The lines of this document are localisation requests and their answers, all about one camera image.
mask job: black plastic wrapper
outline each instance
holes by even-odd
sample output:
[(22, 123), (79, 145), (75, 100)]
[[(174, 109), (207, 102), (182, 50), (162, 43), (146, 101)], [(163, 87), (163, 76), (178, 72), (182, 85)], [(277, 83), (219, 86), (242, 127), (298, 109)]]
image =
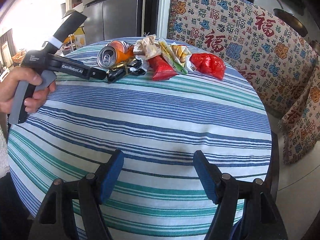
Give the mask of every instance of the black plastic wrapper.
[(107, 72), (108, 83), (114, 83), (119, 79), (125, 77), (126, 75), (132, 74), (135, 76), (145, 75), (147, 72), (147, 68), (144, 66), (143, 61), (141, 59), (130, 59), (127, 62), (122, 62)]

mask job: gray handle grip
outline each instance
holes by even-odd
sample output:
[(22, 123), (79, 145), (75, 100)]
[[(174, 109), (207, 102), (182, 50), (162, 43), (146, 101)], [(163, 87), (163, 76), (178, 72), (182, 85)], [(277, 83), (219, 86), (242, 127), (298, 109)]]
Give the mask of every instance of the gray handle grip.
[[(36, 86), (35, 91), (45, 89), (57, 78), (53, 71), (44, 70), (41, 74), (42, 83)], [(8, 122), (10, 124), (24, 123), (26, 120), (25, 105), (23, 104), (25, 100), (25, 94), (27, 92), (28, 85), (27, 81), (20, 81), (13, 98), (13, 104), (11, 113), (9, 115)]]

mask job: white band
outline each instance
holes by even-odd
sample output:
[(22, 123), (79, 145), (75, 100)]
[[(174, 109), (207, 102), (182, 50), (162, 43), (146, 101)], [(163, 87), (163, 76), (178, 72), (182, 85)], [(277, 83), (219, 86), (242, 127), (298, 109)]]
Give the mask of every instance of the white band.
[(53, 46), (55, 46), (57, 49), (60, 49), (63, 42), (59, 41), (56, 37), (52, 36), (49, 38), (48, 42), (50, 42)]

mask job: blue gripper pad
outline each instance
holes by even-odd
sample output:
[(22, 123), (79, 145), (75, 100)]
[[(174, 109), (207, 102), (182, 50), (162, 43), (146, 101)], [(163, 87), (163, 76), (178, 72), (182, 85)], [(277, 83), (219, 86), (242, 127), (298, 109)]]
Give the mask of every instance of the blue gripper pad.
[(214, 203), (218, 202), (218, 196), (216, 194), (216, 183), (210, 175), (210, 163), (205, 158), (202, 151), (196, 151), (193, 154), (193, 165), (199, 176), (204, 191), (209, 199)]
[(119, 177), (121, 169), (124, 163), (124, 154), (120, 150), (116, 150), (115, 153), (109, 159), (107, 165), (108, 171), (105, 174), (104, 179), (101, 181), (100, 186), (100, 200), (102, 203), (105, 203), (115, 187), (116, 181)]

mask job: table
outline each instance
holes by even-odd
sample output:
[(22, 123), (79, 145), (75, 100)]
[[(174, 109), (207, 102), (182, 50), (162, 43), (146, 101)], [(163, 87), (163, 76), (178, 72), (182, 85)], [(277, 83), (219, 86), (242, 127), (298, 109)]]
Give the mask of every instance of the table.
[[(68, 57), (97, 66), (106, 43)], [(46, 104), (11, 127), (11, 175), (33, 216), (54, 179), (72, 181), (95, 172), (115, 149), (125, 153), (124, 166), (101, 206), (114, 240), (204, 238), (216, 205), (192, 165), (196, 150), (237, 179), (265, 178), (271, 155), (268, 117), (236, 70), (227, 64), (222, 81), (194, 72), (153, 82), (152, 74), (108, 84), (60, 73)], [(78, 201), (74, 210), (85, 239)], [(242, 210), (239, 201), (235, 222)]]

